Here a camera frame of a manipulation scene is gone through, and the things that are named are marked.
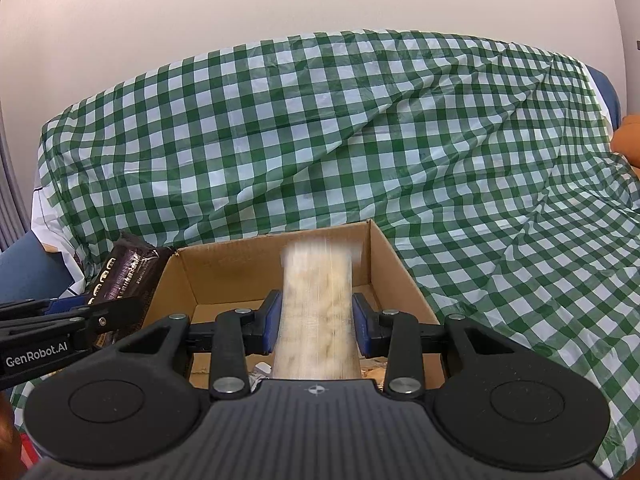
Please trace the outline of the person's left hand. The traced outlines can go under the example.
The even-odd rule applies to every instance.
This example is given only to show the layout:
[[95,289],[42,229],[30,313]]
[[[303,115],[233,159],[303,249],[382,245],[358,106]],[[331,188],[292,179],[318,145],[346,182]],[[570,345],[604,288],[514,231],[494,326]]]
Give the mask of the person's left hand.
[[6,395],[0,393],[0,478],[21,478],[26,468],[21,459],[22,440],[14,426],[14,413]]

